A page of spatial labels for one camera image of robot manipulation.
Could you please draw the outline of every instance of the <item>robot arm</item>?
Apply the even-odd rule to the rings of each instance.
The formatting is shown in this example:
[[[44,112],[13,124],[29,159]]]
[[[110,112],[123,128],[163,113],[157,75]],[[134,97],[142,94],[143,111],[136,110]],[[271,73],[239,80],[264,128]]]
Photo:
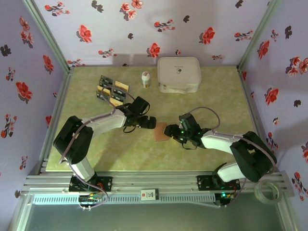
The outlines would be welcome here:
[[[106,113],[93,119],[93,122],[84,126],[65,155],[66,161],[73,170],[85,181],[95,176],[95,172],[89,164],[86,155],[91,139],[99,134],[121,127],[139,127],[154,129],[156,118],[145,115],[144,110],[150,107],[149,103],[141,97],[137,97],[133,103],[117,106],[114,113]],[[78,119],[70,117],[53,142],[54,147],[63,155],[75,132],[90,119]]]
[[[277,162],[270,149],[254,132],[234,136],[214,132],[209,128],[202,129],[190,113],[179,116],[179,119],[180,125],[169,125],[164,133],[180,142],[182,146],[190,141],[196,148],[217,149],[234,155],[236,162],[225,163],[214,170],[213,180],[218,186],[240,178],[258,182],[273,169],[271,160],[251,143],[264,149],[274,162]]]

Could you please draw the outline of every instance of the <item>floral wallpaper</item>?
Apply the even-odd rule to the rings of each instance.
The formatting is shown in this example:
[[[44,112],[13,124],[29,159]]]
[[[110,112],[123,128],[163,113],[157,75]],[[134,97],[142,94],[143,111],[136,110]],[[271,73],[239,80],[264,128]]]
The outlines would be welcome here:
[[[266,142],[293,186],[291,202],[299,230],[308,226],[308,25],[298,20],[307,15],[305,3],[283,1],[279,5],[242,68]]]
[[[23,2],[2,3],[0,230],[6,231],[25,178],[39,160],[64,70]]]
[[[269,0],[34,2],[69,65],[123,66],[177,55],[237,65]]]

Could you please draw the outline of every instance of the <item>tape roll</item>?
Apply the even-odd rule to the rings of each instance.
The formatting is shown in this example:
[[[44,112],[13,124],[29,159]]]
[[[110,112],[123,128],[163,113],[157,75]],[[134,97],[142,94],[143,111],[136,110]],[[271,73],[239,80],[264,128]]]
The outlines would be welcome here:
[[[269,199],[264,194],[264,189],[262,187],[266,186],[272,190],[272,198]],[[276,204],[282,199],[282,191],[279,185],[272,180],[263,180],[255,185],[255,196],[256,198],[264,204]]]

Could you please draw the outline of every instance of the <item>table surface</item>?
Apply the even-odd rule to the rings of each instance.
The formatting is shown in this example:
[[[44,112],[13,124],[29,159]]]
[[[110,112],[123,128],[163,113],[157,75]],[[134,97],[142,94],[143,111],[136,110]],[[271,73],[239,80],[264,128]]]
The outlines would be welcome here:
[[[148,71],[151,86],[142,88],[141,73]],[[157,122],[178,124],[179,115],[198,106],[215,110],[221,119],[217,131],[244,134],[254,130],[244,90],[235,66],[201,67],[202,82],[196,93],[161,93],[158,89],[157,68],[142,67],[76,67],[64,102],[56,134],[66,120],[73,115],[89,118],[104,114],[112,107],[96,98],[96,89],[101,75],[129,85],[134,97],[141,96],[151,105],[149,116]],[[202,128],[217,124],[216,116],[205,109],[192,113]],[[96,171],[211,171],[220,164],[233,161],[231,154],[213,149],[185,150],[173,139],[155,142],[152,129],[136,129],[123,133],[116,128],[92,139],[87,158]],[[65,164],[59,165],[60,154],[52,148],[47,171],[66,171]]]

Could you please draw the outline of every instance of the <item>white plastic container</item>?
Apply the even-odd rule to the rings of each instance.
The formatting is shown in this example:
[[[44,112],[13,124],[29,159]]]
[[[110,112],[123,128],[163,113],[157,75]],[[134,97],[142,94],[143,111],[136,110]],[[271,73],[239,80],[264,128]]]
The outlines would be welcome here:
[[[150,86],[150,74],[147,71],[144,71],[141,75],[141,80],[144,88],[148,88]]]
[[[196,92],[201,83],[199,61],[195,57],[163,57],[157,63],[159,90],[164,93]]]

